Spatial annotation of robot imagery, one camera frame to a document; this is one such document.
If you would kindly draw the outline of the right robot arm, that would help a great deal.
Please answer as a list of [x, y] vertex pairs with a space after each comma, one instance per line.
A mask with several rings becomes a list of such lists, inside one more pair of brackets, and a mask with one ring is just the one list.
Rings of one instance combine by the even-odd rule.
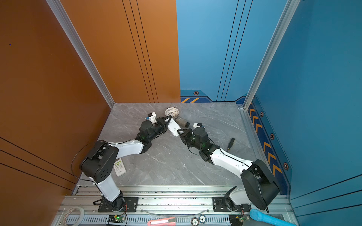
[[280, 193], [280, 185], [262, 160], [249, 161], [230, 154], [212, 141], [202, 126], [177, 133], [187, 148], [199, 151], [205, 162], [222, 167], [242, 180], [242, 187], [234, 186], [224, 196], [224, 205], [229, 211], [238, 211], [246, 204], [269, 210], [269, 204]]

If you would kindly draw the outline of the white air conditioner remote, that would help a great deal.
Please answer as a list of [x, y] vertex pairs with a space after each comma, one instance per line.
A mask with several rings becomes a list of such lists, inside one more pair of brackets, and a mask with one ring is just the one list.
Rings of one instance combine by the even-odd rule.
[[182, 128], [176, 123], [176, 124], [169, 124], [168, 130], [175, 136], [178, 137], [179, 133], [178, 130], [181, 130]]

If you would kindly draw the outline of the black yellow handled screwdriver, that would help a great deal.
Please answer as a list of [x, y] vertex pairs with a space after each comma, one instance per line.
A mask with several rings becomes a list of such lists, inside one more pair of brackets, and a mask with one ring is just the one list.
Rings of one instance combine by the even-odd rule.
[[233, 144], [235, 142], [235, 138], [231, 138], [228, 146], [227, 146], [227, 152], [230, 151], [230, 149], [232, 148]]

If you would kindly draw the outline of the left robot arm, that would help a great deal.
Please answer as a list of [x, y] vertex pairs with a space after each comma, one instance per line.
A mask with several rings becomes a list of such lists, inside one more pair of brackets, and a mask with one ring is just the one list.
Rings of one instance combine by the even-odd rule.
[[146, 153], [152, 146], [151, 141], [167, 132], [171, 119], [172, 116], [167, 116], [156, 118], [155, 123], [143, 121], [133, 140], [121, 143], [99, 140], [80, 164], [80, 169], [100, 190], [103, 203], [111, 211], [120, 211], [124, 206], [123, 193], [111, 176], [114, 163], [128, 155]]

